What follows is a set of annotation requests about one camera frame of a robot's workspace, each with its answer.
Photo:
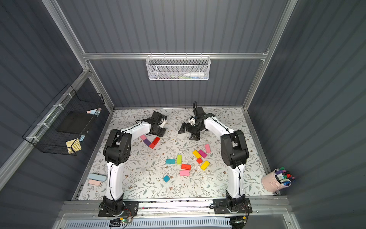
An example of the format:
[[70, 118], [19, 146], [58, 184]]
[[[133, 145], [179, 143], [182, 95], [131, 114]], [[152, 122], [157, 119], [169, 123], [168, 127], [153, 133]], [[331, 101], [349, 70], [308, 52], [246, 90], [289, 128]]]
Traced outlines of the long red block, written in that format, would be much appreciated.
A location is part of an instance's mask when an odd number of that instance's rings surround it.
[[160, 141], [160, 138], [159, 137], [156, 137], [154, 139], [154, 141], [152, 142], [152, 144], [157, 145], [159, 143], [159, 141]]

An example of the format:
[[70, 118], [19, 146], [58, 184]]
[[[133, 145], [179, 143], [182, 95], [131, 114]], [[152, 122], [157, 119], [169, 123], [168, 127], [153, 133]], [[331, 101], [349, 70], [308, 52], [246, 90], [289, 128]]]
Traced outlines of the purple block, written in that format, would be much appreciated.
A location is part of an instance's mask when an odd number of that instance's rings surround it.
[[143, 140], [143, 142], [147, 145], [147, 146], [150, 146], [151, 142], [146, 138]]

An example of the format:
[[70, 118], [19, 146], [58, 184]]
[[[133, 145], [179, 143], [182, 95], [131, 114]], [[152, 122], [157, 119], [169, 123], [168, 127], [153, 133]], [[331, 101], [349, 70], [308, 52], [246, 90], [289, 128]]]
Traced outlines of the teal rectangular block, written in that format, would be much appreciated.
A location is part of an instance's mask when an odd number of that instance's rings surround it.
[[167, 165], [172, 165], [172, 164], [175, 164], [176, 163], [176, 160], [175, 159], [167, 159], [166, 160], [166, 164]]

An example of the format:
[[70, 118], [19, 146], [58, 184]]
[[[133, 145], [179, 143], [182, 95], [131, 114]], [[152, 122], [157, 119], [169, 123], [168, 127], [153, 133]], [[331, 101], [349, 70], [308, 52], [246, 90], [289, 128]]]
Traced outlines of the lime green block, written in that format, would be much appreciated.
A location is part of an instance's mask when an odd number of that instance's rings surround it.
[[183, 161], [183, 156], [182, 156], [182, 155], [178, 155], [178, 156], [177, 156], [176, 163], [177, 163], [178, 165], [181, 165], [181, 164], [182, 164], [182, 161]]

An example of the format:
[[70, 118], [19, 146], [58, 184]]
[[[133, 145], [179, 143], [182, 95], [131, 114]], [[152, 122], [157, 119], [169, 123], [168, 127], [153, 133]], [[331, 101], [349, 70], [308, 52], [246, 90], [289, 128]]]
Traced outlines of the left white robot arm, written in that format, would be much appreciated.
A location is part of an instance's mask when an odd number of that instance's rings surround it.
[[118, 201], [123, 199], [124, 163], [130, 157], [132, 142], [145, 134], [162, 138], [166, 132], [164, 128], [166, 121], [167, 116], [159, 112], [153, 112], [151, 117], [137, 120], [131, 127], [110, 131], [103, 150], [108, 171], [105, 194], [108, 200]]

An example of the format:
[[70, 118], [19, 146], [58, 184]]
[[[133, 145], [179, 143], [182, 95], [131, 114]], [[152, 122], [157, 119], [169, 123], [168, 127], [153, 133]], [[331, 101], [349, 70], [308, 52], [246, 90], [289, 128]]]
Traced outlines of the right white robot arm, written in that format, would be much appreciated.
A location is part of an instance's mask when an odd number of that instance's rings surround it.
[[179, 134], [190, 133], [190, 140], [200, 140], [202, 131], [210, 131], [220, 139], [221, 157], [225, 165], [230, 167], [226, 205], [230, 211], [242, 208], [246, 203], [246, 195], [242, 191], [242, 177], [245, 164], [249, 158], [246, 138], [241, 130], [233, 130], [220, 122], [213, 113], [206, 113], [202, 107], [193, 102], [193, 116], [189, 122], [181, 125]]

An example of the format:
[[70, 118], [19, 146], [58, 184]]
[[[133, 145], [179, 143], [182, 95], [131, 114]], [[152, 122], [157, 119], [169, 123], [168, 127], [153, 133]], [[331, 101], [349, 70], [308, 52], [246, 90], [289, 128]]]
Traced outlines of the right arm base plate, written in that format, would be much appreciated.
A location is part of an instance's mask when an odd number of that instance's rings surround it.
[[215, 214], [251, 214], [253, 212], [250, 199], [248, 198], [216, 198], [210, 205]]

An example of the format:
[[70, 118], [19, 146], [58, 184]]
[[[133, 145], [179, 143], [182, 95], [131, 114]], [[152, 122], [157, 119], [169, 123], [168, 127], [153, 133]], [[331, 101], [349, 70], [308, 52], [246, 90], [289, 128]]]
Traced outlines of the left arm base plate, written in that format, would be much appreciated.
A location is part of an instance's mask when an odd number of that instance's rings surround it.
[[98, 217], [132, 217], [139, 209], [138, 201], [101, 203], [99, 205]]

